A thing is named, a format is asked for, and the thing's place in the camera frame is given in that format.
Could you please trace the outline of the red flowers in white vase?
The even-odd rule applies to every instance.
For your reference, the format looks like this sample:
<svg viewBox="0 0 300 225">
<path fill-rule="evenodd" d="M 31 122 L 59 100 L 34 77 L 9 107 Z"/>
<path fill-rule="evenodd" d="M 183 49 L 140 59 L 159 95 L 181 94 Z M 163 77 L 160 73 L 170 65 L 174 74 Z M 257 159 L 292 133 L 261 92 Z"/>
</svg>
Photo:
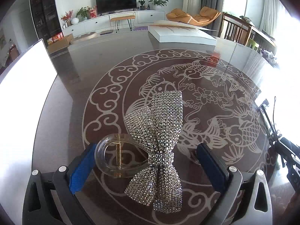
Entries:
<svg viewBox="0 0 300 225">
<path fill-rule="evenodd" d="M 65 12 L 65 14 L 61 17 L 61 20 L 65 23 L 66 27 L 79 23 L 79 19 L 77 17 L 73 18 L 72 16 L 73 10 L 70 10 L 68 12 Z"/>
</svg>

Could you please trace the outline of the white tv cabinet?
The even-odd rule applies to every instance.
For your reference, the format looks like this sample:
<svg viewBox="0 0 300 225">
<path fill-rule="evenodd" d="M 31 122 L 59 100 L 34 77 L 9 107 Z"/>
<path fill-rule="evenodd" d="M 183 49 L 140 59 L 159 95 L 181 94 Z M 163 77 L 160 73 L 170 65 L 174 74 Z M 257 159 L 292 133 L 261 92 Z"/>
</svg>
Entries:
<svg viewBox="0 0 300 225">
<path fill-rule="evenodd" d="M 63 35 L 72 34 L 74 37 L 86 33 L 100 33 L 109 29 L 129 29 L 132 31 L 135 27 L 149 26 L 158 21 L 165 20 L 166 12 L 159 10 L 126 11 L 98 16 L 87 19 L 78 24 L 71 25 L 63 29 Z"/>
</svg>

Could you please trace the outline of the white board on table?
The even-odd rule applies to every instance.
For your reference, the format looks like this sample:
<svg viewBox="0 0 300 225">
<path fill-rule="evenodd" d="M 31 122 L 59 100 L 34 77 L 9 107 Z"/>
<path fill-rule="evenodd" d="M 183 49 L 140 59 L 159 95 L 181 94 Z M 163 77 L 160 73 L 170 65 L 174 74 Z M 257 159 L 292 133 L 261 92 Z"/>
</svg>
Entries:
<svg viewBox="0 0 300 225">
<path fill-rule="evenodd" d="M 36 131 L 57 71 L 42 40 L 1 74 L 1 206 L 21 223 Z"/>
</svg>

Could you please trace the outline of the leafy plant beside flowers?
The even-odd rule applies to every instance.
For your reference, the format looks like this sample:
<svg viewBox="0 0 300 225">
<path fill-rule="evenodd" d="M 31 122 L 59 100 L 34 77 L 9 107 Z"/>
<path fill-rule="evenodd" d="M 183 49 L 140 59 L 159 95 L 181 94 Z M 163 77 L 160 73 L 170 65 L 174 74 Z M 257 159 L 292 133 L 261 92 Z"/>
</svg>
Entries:
<svg viewBox="0 0 300 225">
<path fill-rule="evenodd" d="M 81 7 L 78 12 L 76 13 L 76 18 L 85 21 L 90 18 L 90 7 Z"/>
</svg>

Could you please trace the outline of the dark display cabinet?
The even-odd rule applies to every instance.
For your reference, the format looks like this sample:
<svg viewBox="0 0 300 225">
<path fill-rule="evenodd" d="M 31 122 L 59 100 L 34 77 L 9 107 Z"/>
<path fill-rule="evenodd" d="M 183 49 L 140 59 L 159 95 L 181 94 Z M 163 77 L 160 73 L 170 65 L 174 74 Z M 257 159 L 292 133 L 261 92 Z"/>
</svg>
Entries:
<svg viewBox="0 0 300 225">
<path fill-rule="evenodd" d="M 48 46 L 49 39 L 62 31 L 55 0 L 29 0 L 29 3 L 37 36 Z"/>
</svg>

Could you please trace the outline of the wooden dining chair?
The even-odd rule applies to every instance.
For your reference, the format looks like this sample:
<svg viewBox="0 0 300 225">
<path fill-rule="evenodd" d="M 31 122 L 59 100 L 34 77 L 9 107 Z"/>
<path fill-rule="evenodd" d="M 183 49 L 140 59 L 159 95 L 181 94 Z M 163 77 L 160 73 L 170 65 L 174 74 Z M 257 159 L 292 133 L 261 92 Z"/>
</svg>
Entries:
<svg viewBox="0 0 300 225">
<path fill-rule="evenodd" d="M 219 37 L 246 46 L 252 26 L 244 20 L 223 12 Z"/>
</svg>

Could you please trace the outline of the orange lounge chair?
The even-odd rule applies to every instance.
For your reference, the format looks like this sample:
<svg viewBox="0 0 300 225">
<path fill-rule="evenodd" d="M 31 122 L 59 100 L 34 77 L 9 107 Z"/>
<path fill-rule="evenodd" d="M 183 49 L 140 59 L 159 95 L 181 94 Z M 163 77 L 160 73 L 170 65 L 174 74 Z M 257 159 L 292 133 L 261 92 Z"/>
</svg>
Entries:
<svg viewBox="0 0 300 225">
<path fill-rule="evenodd" d="M 181 22 L 193 26 L 203 27 L 211 24 L 220 16 L 220 14 L 221 13 L 218 10 L 204 6 L 200 10 L 199 14 L 194 16 L 184 12 L 181 9 L 173 9 L 166 15 L 166 18 L 173 22 Z"/>
</svg>

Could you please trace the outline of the rhinestone bow hair clip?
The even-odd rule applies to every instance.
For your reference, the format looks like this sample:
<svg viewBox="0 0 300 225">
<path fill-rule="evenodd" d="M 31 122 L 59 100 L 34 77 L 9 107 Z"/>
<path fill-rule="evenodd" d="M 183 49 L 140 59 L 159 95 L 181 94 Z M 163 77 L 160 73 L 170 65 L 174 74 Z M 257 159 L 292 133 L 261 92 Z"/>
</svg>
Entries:
<svg viewBox="0 0 300 225">
<path fill-rule="evenodd" d="M 125 194 L 139 204 L 163 213 L 182 208 L 182 185 L 173 165 L 176 144 L 183 128 L 183 96 L 177 90 L 154 94 L 148 106 L 124 117 L 125 142 L 143 149 L 146 162 L 129 169 Z"/>
</svg>

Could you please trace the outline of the black television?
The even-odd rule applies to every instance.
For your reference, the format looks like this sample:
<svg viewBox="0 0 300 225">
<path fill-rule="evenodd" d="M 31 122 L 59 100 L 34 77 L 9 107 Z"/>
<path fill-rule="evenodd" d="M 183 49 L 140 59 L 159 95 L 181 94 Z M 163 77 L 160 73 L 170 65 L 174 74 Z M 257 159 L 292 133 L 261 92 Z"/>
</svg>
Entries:
<svg viewBox="0 0 300 225">
<path fill-rule="evenodd" d="M 135 9 L 136 5 L 137 0 L 96 0 L 98 14 L 118 10 Z"/>
</svg>

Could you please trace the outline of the potted green plant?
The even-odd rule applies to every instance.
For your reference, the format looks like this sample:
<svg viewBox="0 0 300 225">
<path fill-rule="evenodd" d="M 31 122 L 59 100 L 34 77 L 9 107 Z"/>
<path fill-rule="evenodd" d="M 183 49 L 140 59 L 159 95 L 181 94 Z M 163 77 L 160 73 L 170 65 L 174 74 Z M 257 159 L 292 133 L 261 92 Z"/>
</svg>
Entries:
<svg viewBox="0 0 300 225">
<path fill-rule="evenodd" d="M 169 0 L 148 0 L 152 5 L 154 10 L 162 10 L 163 7 L 167 6 Z"/>
</svg>

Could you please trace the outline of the white storage box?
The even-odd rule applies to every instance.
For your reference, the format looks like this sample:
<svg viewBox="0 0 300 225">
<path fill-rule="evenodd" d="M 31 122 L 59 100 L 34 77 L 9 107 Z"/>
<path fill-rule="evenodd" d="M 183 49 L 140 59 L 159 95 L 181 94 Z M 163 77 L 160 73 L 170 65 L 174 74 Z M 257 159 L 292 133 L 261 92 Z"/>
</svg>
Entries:
<svg viewBox="0 0 300 225">
<path fill-rule="evenodd" d="M 160 43 L 191 43 L 216 46 L 217 40 L 206 31 L 210 29 L 167 20 L 158 20 L 148 31 Z"/>
</svg>

